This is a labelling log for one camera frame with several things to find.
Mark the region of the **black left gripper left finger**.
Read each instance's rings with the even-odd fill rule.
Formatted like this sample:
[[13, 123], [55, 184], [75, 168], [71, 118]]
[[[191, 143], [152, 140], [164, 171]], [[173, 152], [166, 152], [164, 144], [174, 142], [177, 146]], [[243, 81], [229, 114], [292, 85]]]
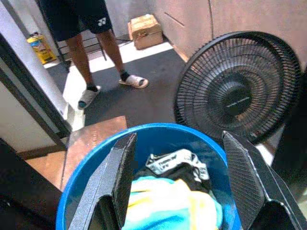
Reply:
[[87, 164], [72, 184], [70, 230], [120, 230], [124, 226], [133, 176], [137, 133], [115, 142], [102, 161]]

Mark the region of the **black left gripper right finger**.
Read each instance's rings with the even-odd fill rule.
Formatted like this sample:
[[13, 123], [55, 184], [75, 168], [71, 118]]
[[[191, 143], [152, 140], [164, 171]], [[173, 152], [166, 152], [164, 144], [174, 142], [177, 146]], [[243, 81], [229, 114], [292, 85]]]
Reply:
[[305, 230], [307, 220], [258, 149], [234, 133], [222, 139], [232, 195], [244, 230]]

